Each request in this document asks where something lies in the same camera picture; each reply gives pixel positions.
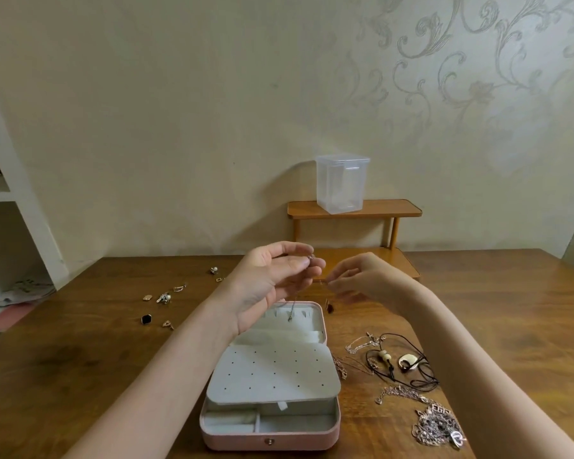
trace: white shelf unit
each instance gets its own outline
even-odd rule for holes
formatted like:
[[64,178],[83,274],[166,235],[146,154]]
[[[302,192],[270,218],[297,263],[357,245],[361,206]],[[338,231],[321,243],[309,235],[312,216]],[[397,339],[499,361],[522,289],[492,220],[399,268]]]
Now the white shelf unit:
[[1,114],[0,172],[0,294],[43,269],[60,288],[69,280],[68,269]]

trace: person's left hand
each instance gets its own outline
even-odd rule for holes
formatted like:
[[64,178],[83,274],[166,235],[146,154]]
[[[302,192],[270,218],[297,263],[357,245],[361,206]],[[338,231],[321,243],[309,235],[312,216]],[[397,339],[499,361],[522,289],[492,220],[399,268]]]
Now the person's left hand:
[[275,302],[297,294],[321,275],[326,263],[321,258],[308,259],[313,251],[304,243],[277,242],[255,248],[242,258],[213,293],[227,304],[225,311],[234,313],[238,334]]

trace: hand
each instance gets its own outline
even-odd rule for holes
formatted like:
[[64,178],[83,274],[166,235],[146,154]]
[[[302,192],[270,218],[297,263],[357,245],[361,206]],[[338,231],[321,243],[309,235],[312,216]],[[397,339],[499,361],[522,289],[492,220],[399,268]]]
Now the hand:
[[222,303],[230,304],[238,334],[255,324],[275,302],[297,294],[321,275],[326,263],[320,258],[308,259],[313,251],[303,243],[278,242],[255,248],[242,258],[213,293]]
[[363,253],[341,261],[327,279],[329,290],[344,303],[376,301],[402,315],[421,285],[374,253]]

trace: wooden stand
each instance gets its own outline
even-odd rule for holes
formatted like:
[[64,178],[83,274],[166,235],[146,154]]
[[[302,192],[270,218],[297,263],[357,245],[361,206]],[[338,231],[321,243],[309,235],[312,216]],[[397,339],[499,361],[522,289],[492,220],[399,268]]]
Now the wooden stand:
[[329,214],[316,201],[291,201],[287,204],[287,215],[293,219],[293,241],[300,237],[300,221],[305,219],[383,219],[383,235],[379,248],[318,248],[314,254],[323,258],[327,266],[323,280],[337,263],[356,254],[371,251],[392,266],[397,267],[415,280],[420,278],[419,272],[395,246],[402,217],[421,217],[421,209],[408,200],[365,200],[364,208],[360,211]]

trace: person's right hand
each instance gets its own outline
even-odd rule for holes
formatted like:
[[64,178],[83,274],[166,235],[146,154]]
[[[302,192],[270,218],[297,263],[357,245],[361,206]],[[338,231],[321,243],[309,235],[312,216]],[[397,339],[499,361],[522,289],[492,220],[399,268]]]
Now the person's right hand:
[[420,285],[374,253],[363,253],[338,263],[326,278],[327,287],[344,303],[376,301],[402,315]]

